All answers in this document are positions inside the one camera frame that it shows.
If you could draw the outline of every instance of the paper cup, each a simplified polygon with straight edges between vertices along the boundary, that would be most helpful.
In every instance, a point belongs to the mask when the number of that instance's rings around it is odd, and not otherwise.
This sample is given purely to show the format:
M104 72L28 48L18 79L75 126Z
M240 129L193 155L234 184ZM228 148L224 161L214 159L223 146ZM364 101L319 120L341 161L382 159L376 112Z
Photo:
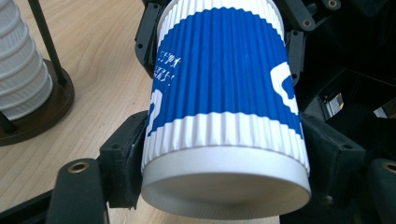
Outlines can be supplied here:
M310 199L282 20L271 0L174 0L159 23L142 196L189 217L285 214Z
M35 111L50 96L52 80L12 0L0 0L0 110L8 119Z

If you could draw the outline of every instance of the brown round base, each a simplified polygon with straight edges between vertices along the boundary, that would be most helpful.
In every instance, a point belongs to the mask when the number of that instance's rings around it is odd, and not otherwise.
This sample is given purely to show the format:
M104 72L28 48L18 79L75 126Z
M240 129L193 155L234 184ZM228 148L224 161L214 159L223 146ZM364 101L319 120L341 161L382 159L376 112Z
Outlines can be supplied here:
M45 132L63 118L72 106L75 92L70 76L63 69L67 83L64 85L58 84L58 78L56 77L52 62L48 60L44 60L44 62L52 78L52 93L47 101L37 110L21 119L12 121L17 127L17 131L6 133L0 129L0 147L19 143Z

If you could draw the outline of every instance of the wooden table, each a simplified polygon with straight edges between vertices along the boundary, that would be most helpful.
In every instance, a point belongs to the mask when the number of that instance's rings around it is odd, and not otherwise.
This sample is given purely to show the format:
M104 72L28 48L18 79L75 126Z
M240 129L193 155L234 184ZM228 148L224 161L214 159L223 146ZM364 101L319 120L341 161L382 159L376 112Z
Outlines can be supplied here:
M27 0L16 0L37 48L48 59ZM41 0L63 68L76 90L74 105L39 136L0 147L0 211L54 187L58 170L97 158L100 146L132 114L149 108L152 80L134 54L140 0ZM137 210L110 209L111 223L278 223L278 217L202 220L159 211L139 199Z

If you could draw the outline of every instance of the black machine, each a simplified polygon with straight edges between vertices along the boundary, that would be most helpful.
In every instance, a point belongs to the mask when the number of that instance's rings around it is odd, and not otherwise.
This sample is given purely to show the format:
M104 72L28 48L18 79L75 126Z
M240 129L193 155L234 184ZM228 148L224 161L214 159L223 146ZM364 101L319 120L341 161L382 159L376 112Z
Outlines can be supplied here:
M135 52L151 77L157 22L170 2L143 0ZM274 2L312 170L311 201L280 222L396 223L396 2ZM97 160L66 164L54 190L3 212L0 223L107 223L107 202L136 207L146 119L146 111L129 117Z

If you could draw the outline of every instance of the black rod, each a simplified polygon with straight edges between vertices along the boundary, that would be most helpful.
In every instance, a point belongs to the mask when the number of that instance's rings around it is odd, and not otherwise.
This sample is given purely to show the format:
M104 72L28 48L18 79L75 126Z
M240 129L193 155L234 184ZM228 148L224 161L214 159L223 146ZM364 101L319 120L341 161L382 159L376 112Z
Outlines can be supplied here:
M38 0L28 0L30 9L32 9L33 15L35 16L35 22L37 23L38 30L43 37L44 44L46 45L47 52L49 53L50 60L53 64L53 68L58 78L58 84L63 85L67 82L62 71L61 63L59 62L58 54L56 53L55 46L53 45L52 38L50 36L50 30L44 17L43 10L41 9Z
M17 131L17 127L0 111L0 126L6 133L13 133Z

